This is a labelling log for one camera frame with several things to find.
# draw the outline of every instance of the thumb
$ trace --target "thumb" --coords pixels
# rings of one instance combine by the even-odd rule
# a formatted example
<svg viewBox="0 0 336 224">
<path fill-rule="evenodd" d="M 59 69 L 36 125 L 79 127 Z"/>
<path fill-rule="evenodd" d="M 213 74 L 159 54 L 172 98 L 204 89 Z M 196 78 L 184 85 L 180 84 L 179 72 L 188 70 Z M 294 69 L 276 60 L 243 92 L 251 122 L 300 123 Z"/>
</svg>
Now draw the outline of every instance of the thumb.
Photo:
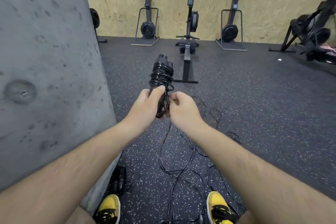
<svg viewBox="0 0 336 224">
<path fill-rule="evenodd" d="M 165 93 L 165 91 L 166 91 L 166 87 L 163 85 L 161 85 L 160 87 L 157 87 L 156 89 L 153 89 L 148 98 L 149 102 L 155 103 L 157 105 L 157 103 L 159 102 L 159 99 L 161 98 L 163 93 Z"/>
</svg>

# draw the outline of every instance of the exercise machine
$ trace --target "exercise machine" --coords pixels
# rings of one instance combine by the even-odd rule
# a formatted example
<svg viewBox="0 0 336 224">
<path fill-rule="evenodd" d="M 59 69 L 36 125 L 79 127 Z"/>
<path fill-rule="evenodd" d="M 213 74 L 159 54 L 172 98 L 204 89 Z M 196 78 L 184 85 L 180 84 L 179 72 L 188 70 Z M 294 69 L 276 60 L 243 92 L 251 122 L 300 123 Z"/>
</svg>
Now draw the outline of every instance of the exercise machine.
<svg viewBox="0 0 336 224">
<path fill-rule="evenodd" d="M 97 38 L 97 41 L 99 43 L 107 43 L 107 39 L 103 40 L 103 41 L 99 41 L 98 40 L 98 35 L 97 35 L 97 28 L 99 27 L 100 25 L 100 19 L 99 19 L 99 15 L 97 13 L 97 11 L 93 8 L 90 8 L 90 13 L 91 13 L 91 18 L 92 18 L 92 22 L 93 22 L 93 27 L 94 27 L 94 32 L 96 34 L 96 38 Z"/>
<path fill-rule="evenodd" d="M 238 1 L 232 0 L 230 9 L 223 9 L 220 13 L 220 39 L 216 39 L 216 43 L 223 50 L 228 51 L 244 51 L 247 50 L 243 47 L 243 13 L 238 9 Z M 229 18 L 227 24 L 223 27 L 223 12 L 229 12 Z M 233 23 L 236 12 L 240 13 L 240 28 L 241 28 L 241 42 L 240 44 L 235 42 L 238 36 L 238 27 Z"/>
<path fill-rule="evenodd" d="M 336 56 L 328 49 L 321 47 L 330 37 L 330 29 L 324 27 L 326 22 L 332 16 L 336 24 L 335 12 L 336 0 L 322 1 L 314 13 L 303 14 L 290 21 L 287 34 L 279 50 L 272 48 L 268 50 L 270 52 L 296 53 L 295 49 L 288 50 L 288 48 L 296 39 L 299 39 L 300 43 L 296 45 L 303 48 L 300 54 L 305 54 L 307 61 L 317 60 L 336 64 Z"/>
<path fill-rule="evenodd" d="M 187 19 L 187 34 L 176 36 L 178 38 L 182 37 L 181 40 L 175 44 L 175 46 L 179 46 L 180 53 L 184 54 L 184 60 L 182 80 L 174 79 L 174 82 L 198 83 L 197 81 L 189 80 L 191 55 L 196 53 L 196 47 L 199 46 L 199 44 L 195 41 L 199 40 L 199 38 L 190 35 L 191 32 L 196 32 L 198 25 L 198 11 L 193 11 L 193 6 L 194 0 L 188 0 L 189 12 Z"/>
<path fill-rule="evenodd" d="M 142 38 L 137 38 L 140 14 L 142 10 L 146 10 L 146 21 L 141 25 L 141 34 Z M 155 24 L 152 22 L 152 10 L 156 10 L 156 20 Z M 131 45 L 136 46 L 153 46 L 158 40 L 159 37 L 156 36 L 156 26 L 158 22 L 159 10 L 156 7 L 151 7 L 151 0 L 145 0 L 145 6 L 140 8 L 138 22 L 135 30 L 135 40 Z"/>
</svg>

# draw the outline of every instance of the shoe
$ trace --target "shoe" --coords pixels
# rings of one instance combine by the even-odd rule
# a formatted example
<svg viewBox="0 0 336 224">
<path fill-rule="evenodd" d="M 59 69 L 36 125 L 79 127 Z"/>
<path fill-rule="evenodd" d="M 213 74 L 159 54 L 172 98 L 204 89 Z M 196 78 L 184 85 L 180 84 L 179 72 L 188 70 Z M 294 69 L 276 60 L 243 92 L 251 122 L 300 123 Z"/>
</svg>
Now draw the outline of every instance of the shoe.
<svg viewBox="0 0 336 224">
<path fill-rule="evenodd" d="M 211 224 L 233 224 L 236 218 L 232 215 L 225 199 L 216 191 L 212 191 L 207 199 L 208 218 Z"/>
<path fill-rule="evenodd" d="M 108 195 L 100 204 L 96 222 L 98 224 L 118 224 L 120 220 L 120 201 L 117 195 Z"/>
</svg>

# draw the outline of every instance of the black shoelace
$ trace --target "black shoelace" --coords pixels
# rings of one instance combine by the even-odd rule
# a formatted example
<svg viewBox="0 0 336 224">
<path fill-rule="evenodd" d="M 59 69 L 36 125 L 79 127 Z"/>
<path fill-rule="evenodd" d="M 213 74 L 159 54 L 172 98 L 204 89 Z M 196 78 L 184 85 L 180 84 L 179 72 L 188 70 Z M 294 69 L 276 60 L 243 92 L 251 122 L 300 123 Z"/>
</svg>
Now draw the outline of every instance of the black shoelace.
<svg viewBox="0 0 336 224">
<path fill-rule="evenodd" d="M 115 214 L 115 209 L 104 209 L 97 213 L 98 224 L 115 224 L 117 223 L 118 217 Z"/>
<path fill-rule="evenodd" d="M 220 224 L 223 220 L 229 220 L 232 223 L 236 223 L 236 219 L 229 212 L 229 208 L 225 205 L 214 205 L 211 210 L 212 218 L 216 221 L 216 224 Z"/>
</svg>

